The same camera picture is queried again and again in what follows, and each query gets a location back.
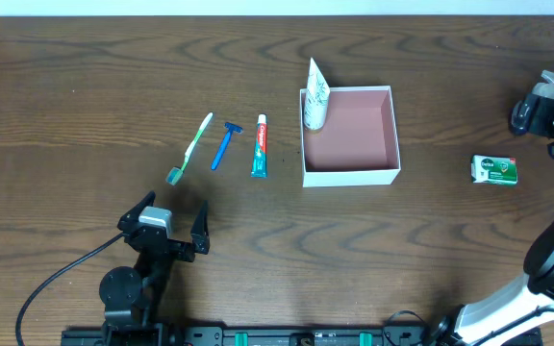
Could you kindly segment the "white Pantene tube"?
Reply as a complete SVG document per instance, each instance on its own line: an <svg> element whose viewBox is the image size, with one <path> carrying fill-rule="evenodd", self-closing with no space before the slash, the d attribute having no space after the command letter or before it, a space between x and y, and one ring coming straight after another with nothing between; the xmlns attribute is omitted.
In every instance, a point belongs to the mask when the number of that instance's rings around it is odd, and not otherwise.
<svg viewBox="0 0 554 346"><path fill-rule="evenodd" d="M310 58L303 123L310 131L320 130L326 119L330 87L315 60Z"/></svg>

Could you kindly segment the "blue disposable razor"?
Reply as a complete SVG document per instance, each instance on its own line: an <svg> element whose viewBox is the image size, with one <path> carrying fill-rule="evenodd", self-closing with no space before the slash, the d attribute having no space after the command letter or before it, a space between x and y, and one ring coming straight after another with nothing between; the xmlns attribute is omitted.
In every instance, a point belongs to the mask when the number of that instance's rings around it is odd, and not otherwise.
<svg viewBox="0 0 554 346"><path fill-rule="evenodd" d="M236 125L231 122L226 122L224 124L224 128L226 129L226 133L218 147L218 150L214 156L214 160L211 165L212 170L216 170L219 167L219 164L228 148L228 145L230 143L230 140L233 136L233 134L240 134L243 132L243 128L239 125Z"/></svg>

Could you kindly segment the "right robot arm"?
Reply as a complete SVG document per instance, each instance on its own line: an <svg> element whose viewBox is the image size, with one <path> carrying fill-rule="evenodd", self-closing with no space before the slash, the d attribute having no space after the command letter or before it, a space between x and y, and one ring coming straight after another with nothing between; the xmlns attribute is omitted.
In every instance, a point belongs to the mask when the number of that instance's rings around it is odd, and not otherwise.
<svg viewBox="0 0 554 346"><path fill-rule="evenodd" d="M516 136L549 138L547 152L554 159L554 72L513 108L509 129ZM529 249L523 273L477 303L464 305L426 333L424 345L532 344L532 331L554 321L554 221Z"/></svg>

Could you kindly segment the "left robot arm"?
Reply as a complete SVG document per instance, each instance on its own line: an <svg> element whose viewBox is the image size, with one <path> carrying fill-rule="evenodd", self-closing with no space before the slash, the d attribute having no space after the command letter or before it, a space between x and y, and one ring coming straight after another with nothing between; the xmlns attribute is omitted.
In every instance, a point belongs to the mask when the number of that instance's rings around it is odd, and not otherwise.
<svg viewBox="0 0 554 346"><path fill-rule="evenodd" d="M173 213L154 206L151 191L125 212L117 223L124 242L138 252L134 266L119 266L99 286L106 324L116 328L146 327L152 323L176 261L193 262L210 250L209 205L201 205L191 227L191 241L172 239Z"/></svg>

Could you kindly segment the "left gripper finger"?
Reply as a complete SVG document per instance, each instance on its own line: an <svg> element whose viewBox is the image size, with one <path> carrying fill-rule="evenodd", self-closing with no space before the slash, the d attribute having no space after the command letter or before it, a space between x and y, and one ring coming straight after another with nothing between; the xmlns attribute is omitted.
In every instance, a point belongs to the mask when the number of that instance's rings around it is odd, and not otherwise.
<svg viewBox="0 0 554 346"><path fill-rule="evenodd" d="M117 223L121 232L133 232L139 227L139 217L146 207L152 207L156 198L154 191L149 191L140 202L124 213Z"/></svg>
<svg viewBox="0 0 554 346"><path fill-rule="evenodd" d="M202 255L207 255L210 251L208 210L209 204L204 201L190 230L194 252Z"/></svg>

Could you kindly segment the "blue pump soap bottle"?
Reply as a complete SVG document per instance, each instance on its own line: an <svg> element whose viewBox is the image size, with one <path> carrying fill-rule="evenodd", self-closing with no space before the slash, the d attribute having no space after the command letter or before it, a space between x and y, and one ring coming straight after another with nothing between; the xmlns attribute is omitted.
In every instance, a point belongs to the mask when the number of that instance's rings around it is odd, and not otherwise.
<svg viewBox="0 0 554 346"><path fill-rule="evenodd" d="M515 136L531 133L551 137L554 121L554 72L544 70L537 83L511 113L509 129Z"/></svg>

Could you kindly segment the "Colgate toothpaste tube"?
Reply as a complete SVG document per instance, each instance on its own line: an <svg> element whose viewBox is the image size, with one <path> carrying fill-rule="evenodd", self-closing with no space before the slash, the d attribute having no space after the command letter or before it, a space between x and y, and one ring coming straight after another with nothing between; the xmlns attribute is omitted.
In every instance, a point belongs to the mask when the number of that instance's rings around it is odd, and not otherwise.
<svg viewBox="0 0 554 346"><path fill-rule="evenodd" d="M254 178L267 177L267 118L264 113L258 116L256 142L252 163L251 176Z"/></svg>

